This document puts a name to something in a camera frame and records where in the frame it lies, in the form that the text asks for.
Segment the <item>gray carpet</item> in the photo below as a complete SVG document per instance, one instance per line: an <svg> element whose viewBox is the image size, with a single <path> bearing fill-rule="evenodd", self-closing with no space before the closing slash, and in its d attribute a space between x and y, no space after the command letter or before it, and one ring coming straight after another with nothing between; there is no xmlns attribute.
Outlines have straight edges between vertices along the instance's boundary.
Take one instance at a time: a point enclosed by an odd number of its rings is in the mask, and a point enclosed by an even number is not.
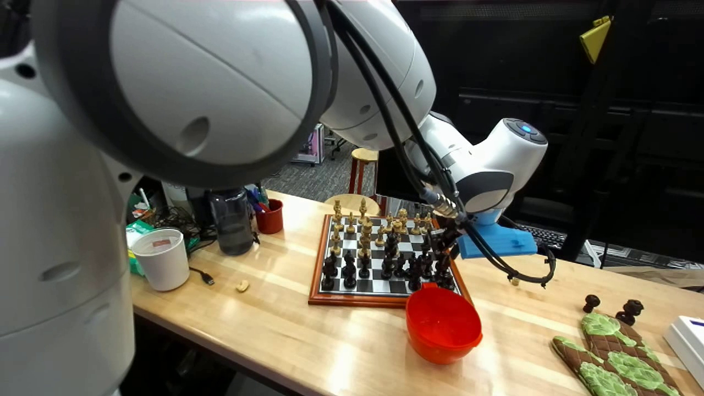
<svg viewBox="0 0 704 396"><path fill-rule="evenodd" d="M346 143L341 151L335 153L335 160L330 159L333 146L325 146L325 160L316 166L308 163L287 163L270 178L262 180L269 190L285 192L324 202L337 194L346 194L349 188L350 170L352 168L352 150L357 147ZM362 194L374 194L374 166L367 165L364 171Z"/></svg>

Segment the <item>table surface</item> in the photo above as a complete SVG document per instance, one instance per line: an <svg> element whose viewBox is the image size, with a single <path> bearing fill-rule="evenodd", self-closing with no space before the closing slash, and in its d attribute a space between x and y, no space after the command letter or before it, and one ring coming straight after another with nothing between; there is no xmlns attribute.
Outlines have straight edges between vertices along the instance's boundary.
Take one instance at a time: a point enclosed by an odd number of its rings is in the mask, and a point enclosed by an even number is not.
<svg viewBox="0 0 704 396"><path fill-rule="evenodd" d="M550 340L579 340L587 294L601 298L597 311L606 314L639 299L645 310L634 328L685 395L704 395L663 337L678 315L704 317L704 295L565 261L546 290L514 287L484 259L457 260L484 339L458 363L439 366L408 344L402 309L308 305L320 227L332 207L270 197L284 202L282 232L261 235L242 256L225 256L216 244L195 253L190 264L210 273L214 286L191 273L182 287L156 292L132 276L135 312L304 395L587 395ZM506 261L535 275L547 268L542 256ZM250 283L241 294L240 280Z"/></svg>

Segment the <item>red cup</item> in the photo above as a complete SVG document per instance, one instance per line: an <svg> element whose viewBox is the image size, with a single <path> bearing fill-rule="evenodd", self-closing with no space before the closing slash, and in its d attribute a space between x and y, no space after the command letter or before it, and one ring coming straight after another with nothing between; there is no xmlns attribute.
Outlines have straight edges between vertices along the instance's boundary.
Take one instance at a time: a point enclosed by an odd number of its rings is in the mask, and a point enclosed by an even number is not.
<svg viewBox="0 0 704 396"><path fill-rule="evenodd" d="M284 208L284 203L278 199L269 199L268 212L256 212L257 228L262 234L278 233L284 228L284 218L281 210Z"/></svg>
<svg viewBox="0 0 704 396"><path fill-rule="evenodd" d="M436 364L457 361L482 341L482 321L474 307L436 283L423 283L410 295L406 327L413 349Z"/></svg>

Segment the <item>green oven mitt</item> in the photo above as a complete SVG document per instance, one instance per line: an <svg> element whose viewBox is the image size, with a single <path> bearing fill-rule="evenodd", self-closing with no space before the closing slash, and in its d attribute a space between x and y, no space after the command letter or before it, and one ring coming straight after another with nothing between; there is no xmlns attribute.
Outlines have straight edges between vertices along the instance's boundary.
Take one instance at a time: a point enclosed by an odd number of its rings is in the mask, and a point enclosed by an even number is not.
<svg viewBox="0 0 704 396"><path fill-rule="evenodd" d="M582 319L584 347L555 337L553 349L594 396L680 396L658 357L631 326L606 315Z"/></svg>

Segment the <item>chessboard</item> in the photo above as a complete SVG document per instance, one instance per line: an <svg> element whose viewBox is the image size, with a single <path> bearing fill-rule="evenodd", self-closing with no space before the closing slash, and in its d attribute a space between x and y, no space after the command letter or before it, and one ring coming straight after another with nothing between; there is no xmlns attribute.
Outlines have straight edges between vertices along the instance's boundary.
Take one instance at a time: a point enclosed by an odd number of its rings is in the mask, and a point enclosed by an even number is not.
<svg viewBox="0 0 704 396"><path fill-rule="evenodd" d="M313 271L313 279L310 284L310 294L308 296L309 304L316 305L339 305L352 307L386 307L386 308L404 308L407 298L413 293L408 288L408 278L397 278L392 276L385 280L382 278L382 262L384 260L384 246L377 246L375 240L378 237L379 229L386 226L386 219L382 217L368 216L372 223L372 242L371 250L371 266L369 267L369 278L361 278L358 275L361 268L361 258L358 257L358 248L360 247L360 229L362 225L358 222L353 226L354 233L346 232L349 222L349 217L344 216L341 220L344 229L339 232L341 237L341 254L337 257L336 267L338 268L337 276L334 277L334 286L331 290L324 290L322 287L322 267L325 259L329 256L330 248L333 246L331 236L334 233L333 215L326 215L322 225L322 234L320 237L320 246L318 247L318 257L315 262L315 270ZM437 222L433 220L434 227L437 228ZM424 235L414 235L411 233L413 229L413 221L407 223L408 233L399 235L398 251L408 258L411 252L416 256L421 255L421 245L424 240ZM344 255L350 252L354 257L354 266L356 274L356 285L353 288L344 286L344 276L342 275L342 267L344 266ZM433 267L436 260L432 252L429 254L433 258ZM470 294L465 287L462 277L457 270L454 260L450 260L449 273L452 276L451 282L454 285L453 291L464 297L470 303ZM421 282L432 282L432 279L421 278Z"/></svg>

